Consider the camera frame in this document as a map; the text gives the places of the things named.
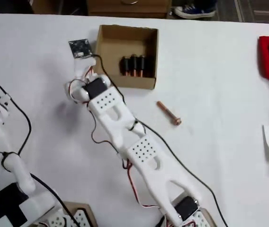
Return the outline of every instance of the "blue sneaker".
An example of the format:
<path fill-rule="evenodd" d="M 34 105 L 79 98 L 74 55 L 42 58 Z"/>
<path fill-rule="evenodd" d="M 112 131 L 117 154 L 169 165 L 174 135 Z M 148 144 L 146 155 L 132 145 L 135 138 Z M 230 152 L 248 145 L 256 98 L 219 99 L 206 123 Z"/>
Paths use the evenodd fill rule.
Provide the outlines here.
<path fill-rule="evenodd" d="M 194 4 L 184 7 L 178 6 L 174 9 L 175 14 L 184 19 L 197 19 L 202 17 L 213 17 L 215 15 L 214 8 L 199 9 Z"/>

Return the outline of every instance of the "bolt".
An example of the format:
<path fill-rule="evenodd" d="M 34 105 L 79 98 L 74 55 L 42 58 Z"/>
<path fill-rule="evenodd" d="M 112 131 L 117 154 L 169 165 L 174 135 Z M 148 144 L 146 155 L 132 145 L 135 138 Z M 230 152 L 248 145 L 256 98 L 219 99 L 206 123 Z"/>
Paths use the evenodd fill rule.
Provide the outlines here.
<path fill-rule="evenodd" d="M 181 119 L 179 117 L 176 117 L 161 101 L 157 102 L 157 106 L 160 107 L 161 110 L 163 110 L 172 120 L 172 123 L 174 125 L 179 125 L 182 123 Z"/>

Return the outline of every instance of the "shoelace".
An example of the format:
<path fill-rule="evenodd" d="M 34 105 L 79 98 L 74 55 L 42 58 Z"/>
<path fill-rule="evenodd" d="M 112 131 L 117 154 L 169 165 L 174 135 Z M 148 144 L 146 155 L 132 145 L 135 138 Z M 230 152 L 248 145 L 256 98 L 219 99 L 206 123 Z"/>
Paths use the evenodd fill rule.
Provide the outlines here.
<path fill-rule="evenodd" d="M 191 5 L 185 5 L 184 6 L 184 9 L 187 10 L 187 9 L 195 9 L 195 5 L 194 4 L 191 4 Z"/>

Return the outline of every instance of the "floor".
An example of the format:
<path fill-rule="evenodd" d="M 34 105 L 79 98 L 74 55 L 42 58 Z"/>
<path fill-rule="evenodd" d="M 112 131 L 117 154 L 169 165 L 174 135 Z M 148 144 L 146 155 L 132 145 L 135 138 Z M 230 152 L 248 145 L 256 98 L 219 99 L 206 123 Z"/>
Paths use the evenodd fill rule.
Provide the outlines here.
<path fill-rule="evenodd" d="M 175 6 L 193 1 L 172 0 L 172 11 Z M 25 0 L 0 0 L 0 13 L 32 13 L 33 9 L 37 14 L 87 14 L 85 0 L 34 0 L 32 9 L 25 2 Z M 203 20 L 269 23 L 269 0 L 218 0 L 216 8 L 217 13 L 213 18 Z M 180 18 L 171 13 L 169 19 Z"/>
<path fill-rule="evenodd" d="M 173 0 L 173 6 L 185 4 Z M 269 0 L 218 0 L 217 14 L 210 20 L 269 23 Z"/>

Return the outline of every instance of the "white tablecloth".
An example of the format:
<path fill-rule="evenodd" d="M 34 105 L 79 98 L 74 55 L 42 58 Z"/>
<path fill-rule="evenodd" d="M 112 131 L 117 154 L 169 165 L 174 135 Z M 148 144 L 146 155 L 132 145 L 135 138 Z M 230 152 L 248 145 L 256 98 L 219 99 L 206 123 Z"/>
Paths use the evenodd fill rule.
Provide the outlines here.
<path fill-rule="evenodd" d="M 91 141 L 86 108 L 64 94 L 63 83 L 74 76 L 68 41 L 88 38 L 94 46 L 101 24 L 160 30 L 156 88 L 121 89 L 129 108 L 214 189 L 229 226 L 269 226 L 269 153 L 262 133 L 269 124 L 269 82 L 257 64 L 257 40 L 269 35 L 269 24 L 0 15 L 0 84 L 32 121 L 21 155 L 30 171 L 65 201 L 89 203 L 101 227 L 150 227 L 159 220 L 157 209 L 135 202 L 115 151 Z M 157 100 L 183 123 L 171 125 Z M 18 149 L 26 121 L 12 110 L 7 128 Z M 100 126 L 96 137 L 107 138 Z M 133 175 L 142 202 L 153 203 L 139 174 Z M 223 226 L 209 191 L 194 184 Z"/>

